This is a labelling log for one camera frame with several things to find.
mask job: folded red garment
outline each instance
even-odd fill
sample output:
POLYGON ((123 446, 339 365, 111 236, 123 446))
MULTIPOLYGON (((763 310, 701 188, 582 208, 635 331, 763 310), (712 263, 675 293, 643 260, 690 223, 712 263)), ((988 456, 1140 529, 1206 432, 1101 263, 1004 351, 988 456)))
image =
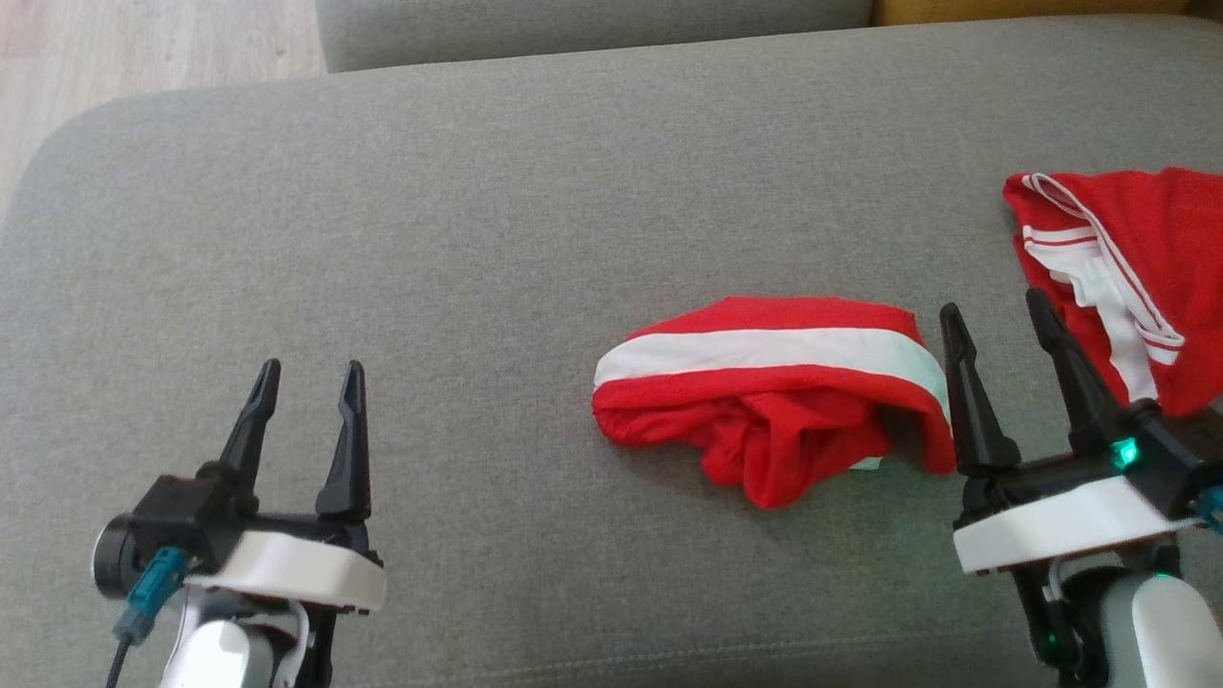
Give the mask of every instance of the folded red garment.
POLYGON ((1223 393, 1223 176, 1018 174, 1015 247, 1123 403, 1223 393))
POLYGON ((709 480, 761 508, 888 455, 882 406, 920 417, 928 470, 955 468, 947 384, 912 313, 843 298, 731 297, 636 331, 599 362, 592 400, 612 442, 698 447, 709 480))

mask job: wooden floor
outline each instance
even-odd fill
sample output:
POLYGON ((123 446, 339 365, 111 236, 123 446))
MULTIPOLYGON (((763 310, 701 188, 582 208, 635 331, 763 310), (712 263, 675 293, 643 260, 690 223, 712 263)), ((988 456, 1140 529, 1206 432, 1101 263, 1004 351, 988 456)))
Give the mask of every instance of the wooden floor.
POLYGON ((38 144, 94 105, 325 71, 313 0, 0 0, 0 216, 38 144))

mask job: black cable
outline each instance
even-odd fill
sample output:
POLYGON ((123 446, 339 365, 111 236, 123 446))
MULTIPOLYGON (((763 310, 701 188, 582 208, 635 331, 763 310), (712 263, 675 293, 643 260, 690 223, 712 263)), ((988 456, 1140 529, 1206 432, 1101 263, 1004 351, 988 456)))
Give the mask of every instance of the black cable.
POLYGON ((115 660, 110 662, 110 673, 106 675, 106 688, 117 688, 119 672, 124 671, 124 660, 127 659, 127 650, 132 646, 132 637, 124 634, 119 639, 119 649, 115 650, 115 660))

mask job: red fabric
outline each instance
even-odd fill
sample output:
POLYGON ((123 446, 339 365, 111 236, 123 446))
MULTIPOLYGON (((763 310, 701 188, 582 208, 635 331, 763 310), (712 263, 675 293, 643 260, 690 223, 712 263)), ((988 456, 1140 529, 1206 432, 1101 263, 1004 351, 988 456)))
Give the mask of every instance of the red fabric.
MULTIPOLYGON (((629 339, 846 326, 892 329, 925 346, 912 313, 840 298, 728 298, 629 339)), ((950 429, 938 400, 890 376, 818 365, 718 369, 614 380, 598 387, 592 400, 599 429, 610 441, 629 447, 667 442, 698 447, 709 480, 742 484, 747 499, 761 508, 789 506, 815 483, 865 458, 888 455, 892 445, 879 423, 881 404, 920 414, 927 469, 954 469, 950 429)))
MULTIPOLYGON (((1007 180, 1003 197, 1022 227, 1084 226, 1024 185, 1007 180)), ((1049 175, 1098 218, 1137 284, 1175 330, 1185 336, 1173 365, 1151 362, 1159 403, 1169 415, 1191 414, 1223 393, 1223 176, 1169 167, 1158 174, 1115 171, 1096 176, 1049 175)), ((1110 247, 1102 243, 1102 248, 1110 247)), ((1082 342, 1113 393, 1129 401, 1109 364, 1109 340, 1095 308, 1075 304, 1074 290, 1049 276, 1016 236, 1029 282, 1044 290, 1070 331, 1082 342)))

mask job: gray upholstery fabric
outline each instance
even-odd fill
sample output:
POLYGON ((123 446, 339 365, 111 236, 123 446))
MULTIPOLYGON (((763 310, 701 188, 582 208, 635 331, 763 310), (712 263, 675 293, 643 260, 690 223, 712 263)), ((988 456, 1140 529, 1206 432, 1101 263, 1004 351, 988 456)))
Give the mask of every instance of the gray upholstery fabric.
MULTIPOLYGON (((0 666, 97 684, 94 534, 220 451, 264 358, 259 494, 308 510, 369 374, 384 612, 339 688, 980 686, 1051 677, 960 481, 890 461, 762 513, 686 450, 613 448, 598 358, 731 293, 961 303, 1007 429, 1065 446, 999 191, 1016 170, 1223 171, 1223 27, 827 32, 124 100, 66 125, 0 244, 0 666)), ((1223 546, 1186 568, 1223 601, 1223 546)), ((153 684, 174 618, 133 653, 153 684)))
POLYGON ((316 0, 333 72, 863 27, 871 0, 316 0))

